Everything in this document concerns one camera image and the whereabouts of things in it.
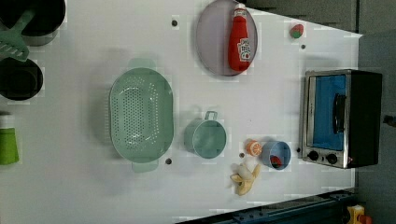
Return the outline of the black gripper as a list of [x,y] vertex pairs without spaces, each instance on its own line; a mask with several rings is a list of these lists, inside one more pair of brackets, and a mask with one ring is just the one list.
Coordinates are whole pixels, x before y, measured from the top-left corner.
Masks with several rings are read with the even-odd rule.
[[383,122],[388,124],[389,126],[396,127],[396,117],[386,115],[383,119]]

